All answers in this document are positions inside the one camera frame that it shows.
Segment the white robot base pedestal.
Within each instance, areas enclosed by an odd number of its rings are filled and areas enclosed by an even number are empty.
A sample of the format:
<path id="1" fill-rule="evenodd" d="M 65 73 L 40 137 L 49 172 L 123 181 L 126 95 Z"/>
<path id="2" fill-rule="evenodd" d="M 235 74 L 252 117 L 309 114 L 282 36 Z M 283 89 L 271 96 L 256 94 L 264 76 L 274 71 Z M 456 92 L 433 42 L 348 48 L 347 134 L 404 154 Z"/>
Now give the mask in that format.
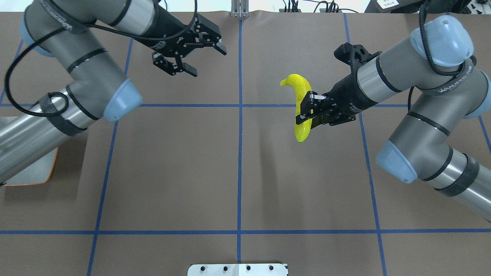
<path id="1" fill-rule="evenodd" d="M 195 264 L 186 273 L 188 276 L 288 276 L 287 264 L 281 263 L 236 263 Z"/>

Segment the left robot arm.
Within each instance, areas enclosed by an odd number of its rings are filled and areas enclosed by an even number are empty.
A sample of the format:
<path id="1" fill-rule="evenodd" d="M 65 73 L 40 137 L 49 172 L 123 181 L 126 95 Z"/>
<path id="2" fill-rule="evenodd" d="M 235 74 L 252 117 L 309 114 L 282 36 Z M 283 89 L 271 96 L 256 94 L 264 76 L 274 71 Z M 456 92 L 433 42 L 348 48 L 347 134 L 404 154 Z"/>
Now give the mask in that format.
<path id="1" fill-rule="evenodd" d="M 1 128 L 2 185 L 98 119 L 116 122 L 142 104 L 133 82 L 91 28 L 149 47 L 153 63 L 172 76 L 198 75 L 182 61 L 194 49 L 212 47 L 227 54 L 219 26 L 197 12 L 182 23 L 157 0 L 34 0 L 20 22 L 27 47 L 5 74 L 5 94 L 21 116 Z M 31 50 L 56 58 L 72 83 L 26 109 L 14 100 L 10 80 Z"/>

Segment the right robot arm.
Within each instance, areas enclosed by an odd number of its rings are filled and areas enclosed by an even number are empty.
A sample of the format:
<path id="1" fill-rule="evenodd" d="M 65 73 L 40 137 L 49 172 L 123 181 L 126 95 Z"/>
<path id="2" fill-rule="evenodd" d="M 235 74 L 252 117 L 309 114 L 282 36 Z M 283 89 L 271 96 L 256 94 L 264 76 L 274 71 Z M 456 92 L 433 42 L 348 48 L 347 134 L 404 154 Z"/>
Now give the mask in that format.
<path id="1" fill-rule="evenodd" d="M 281 85 L 296 94 L 298 142 L 319 125 L 335 126 L 407 89 L 421 96 L 376 157 L 382 169 L 404 183 L 430 183 L 439 193 L 464 204 L 490 221 L 490 169 L 447 145 L 463 119 L 490 109 L 490 78 L 477 69 L 474 45 L 460 21 L 442 15 L 425 23 L 384 52 L 370 54 L 345 43 L 334 55 L 351 73 L 324 94 L 291 74 Z"/>

